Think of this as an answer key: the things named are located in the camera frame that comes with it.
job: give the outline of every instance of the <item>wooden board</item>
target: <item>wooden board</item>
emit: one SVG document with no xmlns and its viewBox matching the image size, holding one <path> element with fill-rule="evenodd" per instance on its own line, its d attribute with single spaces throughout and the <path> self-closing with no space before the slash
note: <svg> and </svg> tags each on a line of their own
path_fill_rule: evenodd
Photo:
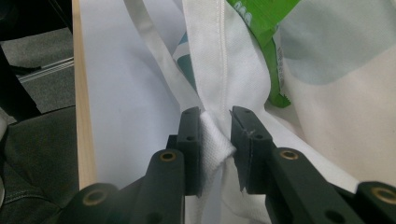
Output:
<svg viewBox="0 0 396 224">
<path fill-rule="evenodd" d="M 76 113 L 78 133 L 79 188 L 96 183 L 96 166 L 92 142 L 92 126 L 88 83 L 85 70 L 79 0 L 73 0 L 73 42 L 75 60 Z"/>
</svg>

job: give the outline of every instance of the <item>green plastic bag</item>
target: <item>green plastic bag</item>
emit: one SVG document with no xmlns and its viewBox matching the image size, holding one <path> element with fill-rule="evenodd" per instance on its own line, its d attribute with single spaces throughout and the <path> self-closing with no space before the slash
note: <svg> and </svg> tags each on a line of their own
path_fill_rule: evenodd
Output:
<svg viewBox="0 0 396 224">
<path fill-rule="evenodd" d="M 241 15 L 259 42 L 271 78 L 268 97 L 277 107 L 290 105 L 282 92 L 282 51 L 276 45 L 277 24 L 297 5 L 299 0 L 227 0 Z"/>
</svg>

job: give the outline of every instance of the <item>black metal frame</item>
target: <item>black metal frame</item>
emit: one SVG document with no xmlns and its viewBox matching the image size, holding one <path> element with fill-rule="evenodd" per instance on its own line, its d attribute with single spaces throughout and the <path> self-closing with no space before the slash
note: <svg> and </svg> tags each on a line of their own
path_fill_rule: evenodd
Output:
<svg viewBox="0 0 396 224">
<path fill-rule="evenodd" d="M 329 184 L 303 153 L 277 148 L 254 113 L 235 106 L 231 141 L 241 190 L 266 194 L 273 223 L 396 223 L 396 188 Z M 184 223 L 184 196 L 201 194 L 199 109 L 183 112 L 178 135 L 153 155 L 146 175 L 120 191 L 95 184 L 78 193 L 58 223 Z"/>
</svg>

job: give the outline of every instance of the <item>gray floor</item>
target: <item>gray floor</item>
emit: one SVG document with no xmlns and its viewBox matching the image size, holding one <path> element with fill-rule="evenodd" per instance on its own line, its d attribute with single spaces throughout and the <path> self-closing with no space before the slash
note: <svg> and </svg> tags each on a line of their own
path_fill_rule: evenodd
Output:
<svg viewBox="0 0 396 224">
<path fill-rule="evenodd" d="M 73 57 L 73 36 L 67 29 L 2 43 L 10 64 L 35 67 Z M 22 83 L 38 109 L 48 112 L 75 104 L 74 67 Z M 8 123 L 15 119 L 0 110 Z"/>
</svg>

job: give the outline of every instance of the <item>white bag handle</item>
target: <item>white bag handle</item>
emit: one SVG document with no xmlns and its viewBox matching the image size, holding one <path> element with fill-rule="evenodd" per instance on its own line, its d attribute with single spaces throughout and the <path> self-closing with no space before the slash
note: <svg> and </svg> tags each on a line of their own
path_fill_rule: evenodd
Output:
<svg viewBox="0 0 396 224">
<path fill-rule="evenodd" d="M 125 0 L 124 2 L 134 26 L 146 42 L 148 49 L 163 72 L 166 83 L 179 102 L 180 110 L 183 111 L 194 106 L 202 108 L 197 93 L 175 65 L 169 50 L 155 29 L 143 1 Z"/>
</svg>

